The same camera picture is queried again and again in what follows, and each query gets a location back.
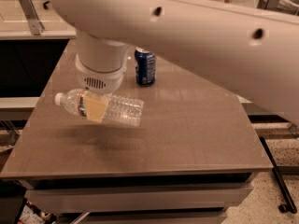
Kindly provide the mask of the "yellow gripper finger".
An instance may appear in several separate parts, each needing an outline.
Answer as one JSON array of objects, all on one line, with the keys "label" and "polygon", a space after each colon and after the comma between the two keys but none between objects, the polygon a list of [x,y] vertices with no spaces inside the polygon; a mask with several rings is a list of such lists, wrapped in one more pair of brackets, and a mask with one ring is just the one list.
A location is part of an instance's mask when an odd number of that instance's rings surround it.
[{"label": "yellow gripper finger", "polygon": [[91,91],[85,91],[83,106],[87,120],[101,123],[108,106],[108,97]]}]

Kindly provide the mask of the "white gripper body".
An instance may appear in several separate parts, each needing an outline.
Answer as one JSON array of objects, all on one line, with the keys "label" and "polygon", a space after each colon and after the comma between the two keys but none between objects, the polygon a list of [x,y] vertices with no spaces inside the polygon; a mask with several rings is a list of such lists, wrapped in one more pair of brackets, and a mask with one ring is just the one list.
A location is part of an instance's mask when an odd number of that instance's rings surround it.
[{"label": "white gripper body", "polygon": [[77,68],[78,84],[82,88],[100,94],[109,94],[121,86],[126,71],[126,62],[122,62],[121,67],[116,71],[99,72],[84,66],[79,60],[79,56],[76,56],[75,67]]}]

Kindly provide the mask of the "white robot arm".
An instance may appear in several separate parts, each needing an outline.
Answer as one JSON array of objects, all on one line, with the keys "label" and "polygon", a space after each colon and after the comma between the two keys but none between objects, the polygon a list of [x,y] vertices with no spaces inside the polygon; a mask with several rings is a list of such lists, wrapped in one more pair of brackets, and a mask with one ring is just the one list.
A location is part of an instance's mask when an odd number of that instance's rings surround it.
[{"label": "white robot arm", "polygon": [[77,30],[78,67],[123,68],[128,45],[149,50],[299,123],[296,17],[211,0],[50,0]]}]

